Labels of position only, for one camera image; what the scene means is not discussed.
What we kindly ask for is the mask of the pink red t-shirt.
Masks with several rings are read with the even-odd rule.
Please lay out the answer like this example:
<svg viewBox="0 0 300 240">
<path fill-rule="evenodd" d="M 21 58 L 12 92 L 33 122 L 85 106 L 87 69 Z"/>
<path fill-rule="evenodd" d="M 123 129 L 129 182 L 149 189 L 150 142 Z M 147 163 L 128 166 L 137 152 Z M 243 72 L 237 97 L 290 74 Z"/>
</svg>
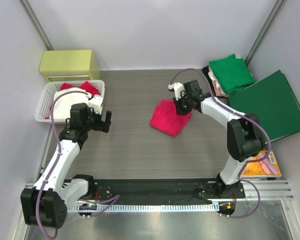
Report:
<svg viewBox="0 0 300 240">
<path fill-rule="evenodd" d="M 183 131 L 191 118 L 191 112 L 185 116 L 178 115 L 174 102 L 171 99 L 163 99 L 160 104 L 155 107 L 149 125 L 175 138 Z"/>
</svg>

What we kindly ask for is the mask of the black shirt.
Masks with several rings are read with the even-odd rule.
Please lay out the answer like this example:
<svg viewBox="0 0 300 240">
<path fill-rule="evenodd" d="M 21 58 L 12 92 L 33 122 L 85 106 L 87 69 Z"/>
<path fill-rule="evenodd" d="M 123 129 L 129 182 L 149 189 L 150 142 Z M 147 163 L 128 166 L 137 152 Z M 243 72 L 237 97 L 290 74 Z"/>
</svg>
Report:
<svg viewBox="0 0 300 240">
<path fill-rule="evenodd" d="M 207 65 L 207 66 L 205 66 L 205 67 L 203 67 L 202 69 L 202 73 L 205 75 L 205 77 L 208 79 L 208 80 L 211 80 L 211 78 L 209 77 L 209 66 Z"/>
</svg>

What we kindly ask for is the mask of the green t-shirt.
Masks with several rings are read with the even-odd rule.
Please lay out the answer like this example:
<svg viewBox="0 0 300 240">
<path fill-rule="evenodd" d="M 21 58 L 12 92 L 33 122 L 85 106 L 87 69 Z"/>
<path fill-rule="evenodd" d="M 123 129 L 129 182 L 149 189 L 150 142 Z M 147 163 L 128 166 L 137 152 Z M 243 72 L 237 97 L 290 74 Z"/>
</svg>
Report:
<svg viewBox="0 0 300 240">
<path fill-rule="evenodd" d="M 212 60 L 209 66 L 225 94 L 235 94 L 256 82 L 245 61 L 235 54 Z"/>
</svg>

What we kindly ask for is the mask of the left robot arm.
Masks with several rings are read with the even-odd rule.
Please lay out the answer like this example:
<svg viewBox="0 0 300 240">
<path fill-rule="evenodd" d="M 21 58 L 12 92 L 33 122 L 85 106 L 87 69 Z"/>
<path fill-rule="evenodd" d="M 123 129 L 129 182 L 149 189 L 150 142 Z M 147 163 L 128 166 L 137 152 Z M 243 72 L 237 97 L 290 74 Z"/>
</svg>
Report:
<svg viewBox="0 0 300 240">
<path fill-rule="evenodd" d="M 96 193 L 91 175 L 77 174 L 63 186 L 74 159 L 79 155 L 90 131 L 108 133 L 112 112 L 105 120 L 86 103 L 71 106 L 66 127 L 57 135 L 56 150 L 48 166 L 32 188 L 24 188 L 20 195 L 24 221 L 29 226 L 60 229 L 67 217 L 68 208 L 81 197 Z"/>
</svg>

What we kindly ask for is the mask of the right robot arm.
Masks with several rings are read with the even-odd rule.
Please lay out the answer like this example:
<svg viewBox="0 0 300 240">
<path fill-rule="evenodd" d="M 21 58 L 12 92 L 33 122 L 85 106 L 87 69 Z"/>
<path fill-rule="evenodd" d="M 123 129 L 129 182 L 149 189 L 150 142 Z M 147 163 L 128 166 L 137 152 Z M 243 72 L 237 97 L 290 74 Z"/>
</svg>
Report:
<svg viewBox="0 0 300 240">
<path fill-rule="evenodd" d="M 218 196 L 231 196 L 239 186 L 246 165 L 265 148 L 265 131 L 259 117 L 236 111 L 211 93 L 204 93 L 197 80 L 171 83 L 168 90 L 174 93 L 173 103 L 178 115 L 198 111 L 225 127 L 229 158 L 217 175 L 215 185 Z"/>
</svg>

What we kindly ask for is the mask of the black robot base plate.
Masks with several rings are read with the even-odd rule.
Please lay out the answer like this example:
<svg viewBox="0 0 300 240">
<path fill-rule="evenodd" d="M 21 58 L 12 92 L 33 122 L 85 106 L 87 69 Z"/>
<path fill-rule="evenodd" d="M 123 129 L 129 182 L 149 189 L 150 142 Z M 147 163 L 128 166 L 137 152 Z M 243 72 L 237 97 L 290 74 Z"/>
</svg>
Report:
<svg viewBox="0 0 300 240">
<path fill-rule="evenodd" d="M 209 200 L 246 197 L 240 183 L 234 192 L 219 193 L 213 178 L 96 179 L 95 190 L 82 196 L 89 201 L 106 201 L 116 195 L 117 205 L 181 206 L 209 204 Z"/>
</svg>

